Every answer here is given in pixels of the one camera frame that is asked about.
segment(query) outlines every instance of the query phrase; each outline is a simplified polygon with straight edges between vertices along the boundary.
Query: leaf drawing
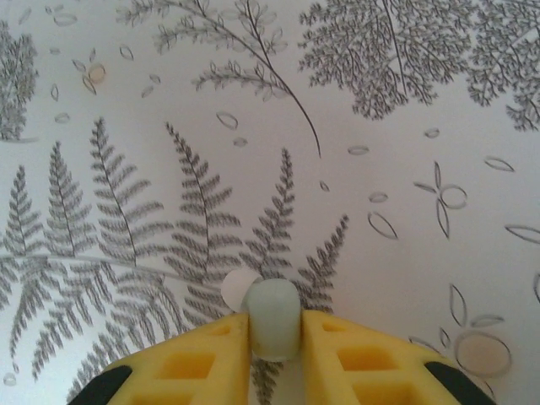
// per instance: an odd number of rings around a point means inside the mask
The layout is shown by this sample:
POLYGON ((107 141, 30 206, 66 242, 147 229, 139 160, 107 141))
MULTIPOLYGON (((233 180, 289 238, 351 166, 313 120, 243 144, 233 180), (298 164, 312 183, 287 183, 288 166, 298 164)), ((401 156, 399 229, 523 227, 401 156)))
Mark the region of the leaf drawing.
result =
POLYGON ((419 337, 411 336, 409 337, 408 341, 410 343, 417 344, 418 346, 423 346, 425 348, 428 348, 429 350, 433 350, 434 352, 440 354, 439 350, 437 350, 431 343, 428 343, 419 337))
POLYGON ((501 158, 495 158, 494 156, 488 156, 484 161, 486 165, 495 170, 514 172, 514 168, 510 164, 501 158))
POLYGON ((505 321, 505 318, 499 315, 480 315, 471 320, 471 327, 492 327, 505 321))
POLYGON ((198 327, 209 320, 219 319, 227 312, 219 287, 213 284, 223 281, 230 267, 241 264, 236 255, 222 251, 231 246, 242 246, 242 241, 218 229, 239 227, 240 220, 231 213, 219 210, 229 199, 232 188, 221 188, 220 175, 208 174, 208 162, 193 152, 171 125, 167 124, 167 130, 185 175, 180 210, 190 214, 191 218, 176 224, 178 231, 172 235, 176 243, 170 248, 165 262, 181 278, 192 283, 188 287, 190 294, 186 297, 186 304, 196 313, 184 309, 183 314, 192 325, 198 327))
POLYGON ((19 264, 12 258, 0 259, 0 311, 9 306, 11 285, 19 281, 19 264))
POLYGON ((24 259, 19 265, 19 281, 22 293, 9 338, 9 353, 15 357, 17 344, 24 330, 28 328, 44 304, 52 300, 50 291, 60 290, 60 279, 66 276, 66 268, 60 262, 50 261, 46 257, 24 259))
POLYGON ((111 303, 110 285, 117 281, 111 265, 106 262, 85 262, 70 266, 69 276, 64 278, 60 297, 54 300, 54 309, 42 323, 32 359, 32 375, 37 380, 57 348, 63 348, 63 341, 73 340, 73 335, 83 335, 82 324, 93 326, 89 306, 104 316, 105 305, 111 303))
POLYGON ((26 103, 34 95, 38 76, 34 69, 37 51, 30 35, 15 40, 2 20, 0 44, 0 140, 13 141, 20 139, 26 125, 26 103))
POLYGON ((251 367, 251 377, 256 387, 256 397, 259 404, 272 405, 273 392, 277 385, 276 379, 284 369, 284 364, 254 359, 251 367))
POLYGON ((256 239, 246 240, 249 252, 241 252, 242 261, 263 278, 283 278, 282 269, 291 264, 282 255, 290 251, 288 229, 294 224, 293 164, 286 148, 281 152, 281 175, 276 184, 277 196, 272 197, 272 206, 264 209, 259 217, 261 227, 253 228, 256 239))
POLYGON ((58 256, 74 257, 97 243, 95 227, 86 221, 91 206, 83 205, 83 192, 56 142, 51 152, 49 168, 49 230, 45 230, 46 248, 58 256))
POLYGON ((540 273, 537 273, 534 276, 534 281, 532 282, 532 290, 537 297, 538 303, 540 303, 540 273))
POLYGON ((410 100, 431 105, 436 84, 467 71, 475 7, 470 0, 327 0, 300 15, 308 30, 300 70, 354 95, 353 111, 374 120, 410 100))
POLYGON ((40 213, 32 211, 32 199, 26 191, 24 166, 19 166, 13 180, 9 200, 8 225, 3 244, 15 256, 26 256, 38 251, 42 245, 37 238, 43 225, 38 221, 40 213))
POLYGON ((100 333, 83 360, 67 395, 68 402, 107 365, 128 356, 128 343, 142 350, 186 330, 180 307, 164 281, 163 277, 135 271, 117 278, 115 295, 120 298, 113 302, 112 321, 105 324, 105 332, 100 333))
POLYGON ((316 248, 317 257, 307 257, 310 267, 299 268, 298 274, 303 279, 294 280, 293 283, 300 293, 303 308, 332 313, 332 297, 328 291, 334 288, 332 284, 332 278, 336 275, 334 266, 338 262, 347 228, 348 216, 343 215, 330 239, 324 242, 324 248, 316 248))
POLYGON ((176 8, 183 12, 176 26, 170 28, 161 24, 159 33, 154 37, 159 53, 169 51, 178 40, 208 44, 216 50, 224 48, 246 53, 250 60, 249 67, 243 67, 236 60, 229 60, 223 65, 211 62, 209 68, 192 81, 196 89, 200 90, 206 84, 211 84, 216 90, 239 84, 241 87, 251 86, 263 101, 272 97, 290 97, 309 124, 320 157, 321 145, 313 122, 273 65, 273 57, 287 46, 282 39, 282 29, 272 27, 276 14, 257 0, 236 0, 233 8, 221 11, 211 8, 209 3, 201 0, 132 0, 130 8, 118 10, 116 20, 134 26, 143 23, 151 14, 163 18, 170 8, 176 8))
POLYGON ((446 333, 446 331, 442 327, 439 328, 439 340, 440 340, 440 344, 442 344, 444 348, 450 347, 451 345, 450 336, 448 336, 448 333, 446 333))
POLYGON ((511 91, 514 105, 506 112, 518 131, 538 130, 540 124, 540 46, 537 2, 483 0, 475 24, 468 90, 481 106, 489 106, 511 91))
POLYGON ((526 225, 505 225, 505 229, 520 239, 540 245, 540 229, 526 225))
POLYGON ((450 312, 460 327, 467 325, 467 304, 461 291, 454 284, 450 284, 450 312))
POLYGON ((445 234, 446 239, 450 239, 450 219, 446 211, 445 204, 440 198, 437 198, 436 203, 437 221, 439 222, 440 230, 445 234))
POLYGON ((377 234, 390 240, 397 240, 397 233, 388 220, 377 212, 368 213, 368 222, 377 234))
POLYGON ((137 264, 138 258, 167 251, 165 246, 148 243, 148 239, 172 229, 172 224, 154 221, 138 225, 140 219, 163 209, 163 204, 156 201, 132 203, 150 182, 135 180, 127 184, 130 176, 137 171, 137 166, 123 164, 125 156, 115 154, 115 148, 109 145, 103 119, 95 123, 92 134, 92 170, 96 172, 94 182, 100 186, 94 193, 101 200, 97 206, 104 216, 99 220, 101 251, 108 257, 133 265, 137 264))

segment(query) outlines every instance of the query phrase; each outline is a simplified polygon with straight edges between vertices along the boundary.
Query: branch drawing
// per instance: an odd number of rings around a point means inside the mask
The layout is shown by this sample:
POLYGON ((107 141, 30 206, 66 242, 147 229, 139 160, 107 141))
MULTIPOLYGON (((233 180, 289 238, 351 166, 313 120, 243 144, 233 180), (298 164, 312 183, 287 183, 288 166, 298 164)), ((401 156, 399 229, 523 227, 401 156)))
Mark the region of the branch drawing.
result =
POLYGON ((8 23, 0 20, 0 140, 23 142, 20 139, 26 125, 26 103, 34 95, 34 69, 37 51, 31 35, 15 40, 8 23))
POLYGON ((328 292, 334 288, 332 278, 337 274, 334 266, 345 242, 347 228, 348 216, 343 215, 330 239, 324 242, 324 248, 316 248, 317 258, 307 257, 310 267, 298 269, 303 279, 293 280, 293 283, 300 293, 303 308, 333 313, 332 296, 328 292))
POLYGON ((236 0, 234 8, 222 11, 211 8, 208 0, 132 0, 130 8, 118 9, 117 21, 134 26, 151 14, 163 18, 172 8, 182 11, 183 15, 173 28, 159 26, 159 33, 154 37, 158 52, 169 51, 178 40, 185 39, 215 46, 216 50, 246 52, 253 61, 251 67, 242 67, 236 60, 229 60, 223 66, 211 62, 209 69, 192 81, 196 89, 202 89, 205 84, 212 84, 216 90, 224 89, 237 83, 241 87, 253 87, 263 101, 291 97, 309 124, 321 157, 319 137, 311 118, 272 62, 272 57, 287 47, 287 42, 282 40, 283 30, 270 28, 276 14, 257 0, 236 0), (241 25, 238 31, 235 23, 241 25))
POLYGON ((170 230, 172 224, 164 221, 154 221, 136 226, 136 223, 151 213, 163 209, 161 202, 145 202, 135 206, 129 203, 145 188, 149 181, 136 180, 126 186, 126 180, 137 170, 134 165, 123 165, 125 156, 115 154, 115 148, 109 145, 109 136, 105 132, 103 119, 95 123, 90 143, 94 146, 91 154, 94 157, 92 169, 97 172, 94 182, 102 188, 95 195, 102 202, 98 209, 105 215, 100 219, 101 238, 99 246, 108 257, 137 264, 137 259, 156 255, 166 251, 166 247, 152 243, 144 243, 153 235, 170 230))
POLYGON ((511 91, 506 113, 518 131, 540 124, 540 13, 537 2, 482 0, 477 12, 477 45, 472 49, 468 90, 481 106, 511 91))
POLYGON ((300 70, 310 85, 335 82, 353 112, 374 120, 410 100, 432 105, 436 84, 467 71, 471 0, 327 0, 300 15, 308 30, 300 70))
POLYGON ((239 227, 240 220, 231 213, 218 210, 229 199, 232 188, 219 189, 220 175, 208 176, 208 162, 201 160, 199 154, 192 151, 171 125, 167 124, 167 130, 186 176, 182 182, 184 192, 180 210, 190 214, 192 219, 176 224, 179 231, 172 235, 176 243, 170 248, 165 262, 192 283, 188 286, 190 295, 185 301, 197 314, 188 309, 184 309, 183 314, 192 325, 198 327, 209 320, 219 319, 227 311, 219 288, 213 284, 224 279, 228 272, 226 268, 241 264, 237 256, 221 251, 231 246, 242 246, 242 241, 237 236, 216 229, 239 227))
POLYGON ((97 243, 95 227, 86 221, 91 206, 82 205, 83 192, 60 153, 60 143, 52 148, 49 169, 50 230, 45 230, 46 248, 58 256, 75 256, 97 243))
POLYGON ((259 217, 261 228, 253 228, 255 240, 247 240, 249 252, 241 252, 240 258, 252 270, 263 278, 283 278, 282 268, 292 267, 290 262, 281 256, 290 251, 287 243, 290 234, 287 231, 294 224, 293 214, 293 164, 289 151, 282 149, 280 182, 276 184, 277 196, 272 197, 273 207, 264 209, 259 217))

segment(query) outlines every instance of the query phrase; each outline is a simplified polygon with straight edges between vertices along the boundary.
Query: patterned wallpaper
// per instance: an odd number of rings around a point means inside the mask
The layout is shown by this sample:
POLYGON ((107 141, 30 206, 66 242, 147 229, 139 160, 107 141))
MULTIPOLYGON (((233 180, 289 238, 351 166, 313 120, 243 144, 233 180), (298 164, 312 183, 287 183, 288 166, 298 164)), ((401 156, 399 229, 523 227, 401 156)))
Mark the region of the patterned wallpaper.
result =
MULTIPOLYGON (((540 391, 540 1, 0 1, 2 403, 302 305, 540 391)), ((254 359, 251 403, 301 403, 254 359)))

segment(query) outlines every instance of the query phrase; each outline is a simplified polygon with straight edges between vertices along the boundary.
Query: fern frond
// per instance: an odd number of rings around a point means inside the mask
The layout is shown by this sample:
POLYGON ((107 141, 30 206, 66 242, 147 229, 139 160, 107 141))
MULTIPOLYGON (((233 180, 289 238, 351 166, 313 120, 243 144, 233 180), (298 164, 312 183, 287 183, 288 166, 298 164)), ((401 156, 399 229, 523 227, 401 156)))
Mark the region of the fern frond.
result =
POLYGON ((83 192, 60 153, 60 143, 52 148, 49 168, 50 230, 45 231, 46 248, 58 256, 73 257, 97 243, 95 227, 86 222, 90 205, 82 205, 83 192))
POLYGON ((19 264, 19 281, 22 293, 13 317, 9 339, 9 353, 13 358, 21 334, 28 328, 28 322, 45 308, 45 303, 52 300, 51 291, 60 291, 59 280, 68 273, 60 262, 53 262, 44 257, 24 259, 19 264))
POLYGON ((109 136, 106 134, 103 119, 95 123, 92 134, 90 139, 94 147, 91 152, 94 157, 92 169, 97 172, 94 182, 101 186, 94 193, 104 200, 98 204, 98 209, 106 216, 99 221, 101 238, 105 241, 99 241, 101 251, 108 257, 134 265, 137 264, 138 258, 166 251, 165 246, 144 242, 158 233, 171 230, 172 224, 154 221, 143 226, 135 226, 140 219, 163 209, 163 204, 152 201, 137 204, 135 207, 128 206, 150 185, 150 182, 139 179, 131 184, 125 184, 137 171, 137 166, 124 165, 124 155, 115 154, 115 148, 109 145, 109 136))
POLYGON ((201 287, 191 286, 188 289, 191 296, 185 298, 187 307, 197 314, 187 308, 183 310, 184 317, 192 325, 200 326, 227 313, 227 307, 220 298, 214 296, 214 299, 206 301, 202 298, 203 294, 212 293, 203 291, 206 291, 208 285, 223 280, 226 268, 240 265, 237 256, 220 251, 231 246, 241 246, 241 239, 214 229, 238 227, 240 220, 231 213, 217 211, 229 199, 232 188, 220 188, 221 177, 208 175, 208 162, 194 153, 170 124, 167 124, 167 131, 173 138, 181 170, 186 176, 182 182, 184 192, 181 195, 183 204, 180 210, 193 218, 177 223, 180 232, 172 235, 176 244, 170 248, 174 256, 165 257, 165 262, 184 280, 201 287))
POLYGON ((92 345, 92 351, 86 355, 78 369, 67 394, 67 402, 71 402, 107 365, 130 354, 123 342, 123 330, 110 322, 105 324, 105 328, 106 333, 100 333, 98 341, 92 345))
POLYGON ((9 200, 8 224, 3 244, 15 256, 25 256, 40 249, 42 242, 36 238, 43 225, 38 221, 39 212, 32 211, 32 199, 26 191, 24 166, 19 166, 13 180, 9 200))
POLYGON ((283 363, 271 363, 262 359, 251 362, 251 378, 256 388, 256 398, 260 405, 272 405, 276 378, 284 369, 283 363))
POLYGON ((310 268, 300 268, 298 274, 303 280, 292 280, 300 293, 302 306, 307 310, 332 313, 332 297, 327 292, 333 289, 332 278, 336 274, 334 266, 345 241, 348 217, 343 215, 324 249, 317 247, 317 258, 307 257, 310 268))
POLYGON ((242 252, 240 258, 251 269, 264 278, 282 278, 281 269, 291 267, 280 253, 289 251, 286 243, 290 240, 287 231, 294 222, 291 219, 294 202, 293 164, 289 151, 282 149, 280 182, 276 184, 277 196, 272 197, 273 207, 265 208, 259 217, 261 228, 254 228, 256 240, 247 240, 249 252, 242 252))
POLYGON ((9 305, 11 284, 19 281, 19 264, 14 259, 0 259, 0 311, 9 305))

